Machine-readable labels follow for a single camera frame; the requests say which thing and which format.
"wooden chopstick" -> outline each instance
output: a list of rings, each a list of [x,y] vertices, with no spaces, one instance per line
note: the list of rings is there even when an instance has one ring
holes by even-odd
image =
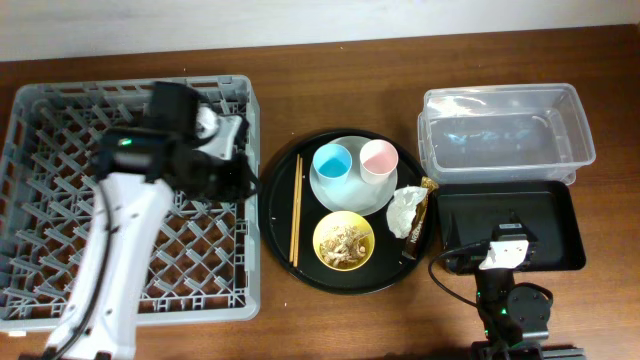
[[[300,245],[300,206],[302,205],[302,175],[304,174],[304,171],[302,170],[302,158],[300,158],[300,175],[297,178],[297,185],[298,185],[298,201],[296,203],[298,210],[296,211],[296,233],[295,233],[295,240],[294,240],[294,253],[293,253],[293,267],[297,268],[298,267],[298,252],[299,252],[299,245]]]
[[[291,214],[291,243],[289,244],[289,262],[293,263],[295,253],[296,219],[298,215],[298,175],[300,175],[300,154],[296,156],[296,177],[293,182],[293,212]]]

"blue cup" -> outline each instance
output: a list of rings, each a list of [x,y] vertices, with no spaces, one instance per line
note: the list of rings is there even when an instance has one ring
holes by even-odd
[[[351,162],[349,150],[338,144],[323,145],[313,154],[313,168],[320,185],[325,187],[344,184],[351,170]]]

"table surface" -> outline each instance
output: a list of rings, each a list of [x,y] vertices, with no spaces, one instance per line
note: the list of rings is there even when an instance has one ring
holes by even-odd
[[[429,89],[570,83],[598,154],[571,185],[587,253],[575,272],[518,274],[555,295],[548,345],[592,359],[640,353],[640,36],[635,26],[438,36],[252,49],[0,63],[0,115],[41,82],[247,75],[262,108],[262,166],[320,129],[378,132],[418,156],[416,117]],[[431,249],[433,256],[438,249]],[[483,339],[475,309],[430,280],[426,261],[366,296],[323,293],[262,245],[262,308],[248,322],[139,328],[138,359],[381,358],[433,354]],[[472,277],[437,275],[473,296]],[[4,358],[42,349],[46,334],[0,335]]]

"black tray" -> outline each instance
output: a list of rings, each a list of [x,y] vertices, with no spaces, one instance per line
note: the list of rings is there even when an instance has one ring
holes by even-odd
[[[445,250],[490,239],[495,226],[516,214],[537,240],[521,271],[580,270],[586,264],[571,195],[561,182],[443,185],[434,196]],[[451,272],[468,273],[458,265],[464,266],[447,262]]]
[[[331,213],[313,195],[309,184],[309,169],[313,154],[322,145],[343,136],[363,136],[391,142],[399,154],[397,188],[419,186],[425,175],[420,164],[401,146],[380,135],[362,130],[334,130],[312,136],[289,150],[276,164],[260,195],[260,229],[273,254],[291,274],[320,290],[337,294],[363,294],[384,289],[407,276],[422,257],[435,234],[435,209],[427,212],[424,241],[417,261],[402,257],[404,240],[396,239],[387,226],[387,205],[365,216],[373,228],[376,245],[371,258],[362,267],[339,272],[326,267],[316,256],[313,231],[318,222]],[[293,211],[293,183],[296,154],[303,158],[304,175],[300,215],[298,269],[289,264],[291,215]]]

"candy bar wrapper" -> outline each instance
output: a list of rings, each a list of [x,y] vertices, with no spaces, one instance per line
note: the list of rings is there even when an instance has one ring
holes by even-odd
[[[416,217],[413,219],[413,222],[411,224],[411,232],[407,237],[404,245],[404,250],[402,251],[402,255],[404,257],[412,260],[416,259],[418,248],[420,247],[420,242],[422,241],[422,225],[427,214],[429,194],[431,194],[435,189],[438,188],[438,184],[436,184],[435,181],[429,179],[428,177],[423,177],[420,187],[427,189],[427,195],[416,207]]]

